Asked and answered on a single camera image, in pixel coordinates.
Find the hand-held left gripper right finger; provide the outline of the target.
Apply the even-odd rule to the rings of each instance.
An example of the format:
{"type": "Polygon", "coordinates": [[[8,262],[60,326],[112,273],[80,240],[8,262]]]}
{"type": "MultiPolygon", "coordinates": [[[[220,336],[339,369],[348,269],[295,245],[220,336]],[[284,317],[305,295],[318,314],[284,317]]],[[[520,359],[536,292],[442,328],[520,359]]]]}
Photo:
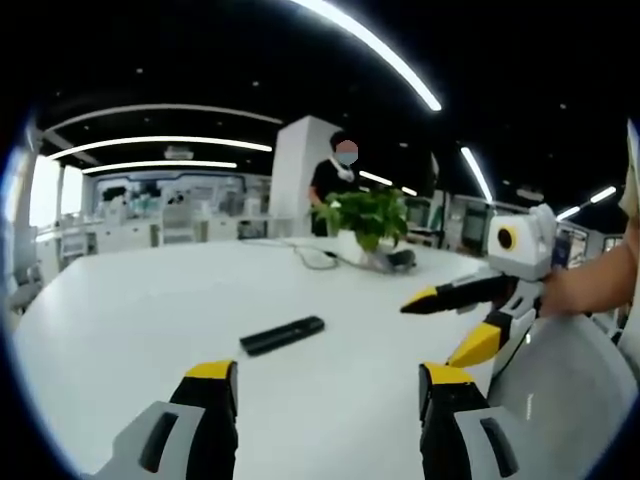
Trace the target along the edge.
{"type": "Polygon", "coordinates": [[[421,364],[418,405],[426,479],[515,479],[523,473],[506,413],[489,406],[465,370],[421,364]]]}

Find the person's right hand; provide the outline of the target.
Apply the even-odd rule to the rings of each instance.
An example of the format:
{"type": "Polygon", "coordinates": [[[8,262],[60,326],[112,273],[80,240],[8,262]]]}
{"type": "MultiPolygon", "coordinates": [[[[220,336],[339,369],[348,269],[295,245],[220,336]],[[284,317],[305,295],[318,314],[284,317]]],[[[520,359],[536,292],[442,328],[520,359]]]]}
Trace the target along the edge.
{"type": "Polygon", "coordinates": [[[590,279],[581,269],[555,270],[545,279],[540,309],[542,317],[593,310],[590,279]]]}

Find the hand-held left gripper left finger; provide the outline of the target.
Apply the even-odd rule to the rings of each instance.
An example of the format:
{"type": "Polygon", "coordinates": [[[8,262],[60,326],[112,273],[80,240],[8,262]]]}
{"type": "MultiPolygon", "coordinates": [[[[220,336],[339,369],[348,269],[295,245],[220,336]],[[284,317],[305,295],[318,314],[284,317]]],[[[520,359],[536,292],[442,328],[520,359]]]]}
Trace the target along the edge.
{"type": "Polygon", "coordinates": [[[237,414],[237,363],[198,364],[169,401],[152,403],[116,435],[111,458],[85,477],[231,479],[237,414]]]}

